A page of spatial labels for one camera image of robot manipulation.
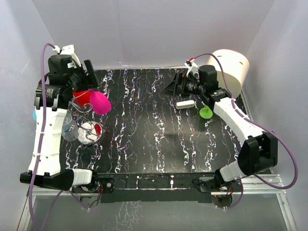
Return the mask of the green wine glass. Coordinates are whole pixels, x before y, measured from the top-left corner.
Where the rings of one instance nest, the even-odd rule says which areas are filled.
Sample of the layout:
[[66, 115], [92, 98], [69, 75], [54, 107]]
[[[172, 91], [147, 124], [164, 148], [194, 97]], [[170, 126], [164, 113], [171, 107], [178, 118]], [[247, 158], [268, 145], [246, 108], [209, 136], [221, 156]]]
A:
[[211, 119], [213, 116], [213, 111], [209, 106], [204, 105], [204, 107], [199, 110], [199, 115], [203, 119]]

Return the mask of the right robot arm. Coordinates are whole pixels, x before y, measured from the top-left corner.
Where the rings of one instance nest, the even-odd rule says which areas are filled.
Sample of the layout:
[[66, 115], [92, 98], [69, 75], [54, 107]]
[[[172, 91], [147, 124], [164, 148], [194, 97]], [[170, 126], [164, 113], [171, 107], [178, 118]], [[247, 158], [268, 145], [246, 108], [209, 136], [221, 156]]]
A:
[[219, 87], [217, 71], [212, 65], [197, 68], [199, 77], [193, 71], [176, 73], [162, 94], [186, 98], [191, 94], [199, 96], [203, 103], [218, 115], [238, 138], [241, 150], [237, 160], [215, 172], [215, 187], [225, 191], [232, 181], [254, 175], [272, 168], [278, 163], [278, 140], [264, 129], [247, 121], [234, 103], [231, 94]]

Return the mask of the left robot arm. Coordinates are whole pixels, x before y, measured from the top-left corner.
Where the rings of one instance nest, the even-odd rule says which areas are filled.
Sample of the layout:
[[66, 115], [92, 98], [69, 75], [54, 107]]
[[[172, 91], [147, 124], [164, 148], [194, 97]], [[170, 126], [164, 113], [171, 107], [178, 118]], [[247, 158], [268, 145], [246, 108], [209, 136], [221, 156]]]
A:
[[73, 93], [98, 87], [98, 79], [90, 60], [77, 64], [69, 54], [52, 55], [48, 67], [49, 72], [39, 81], [35, 92], [34, 150], [28, 170], [20, 174], [20, 182], [63, 191], [83, 185], [94, 192], [100, 181], [92, 170], [61, 169], [60, 143]]

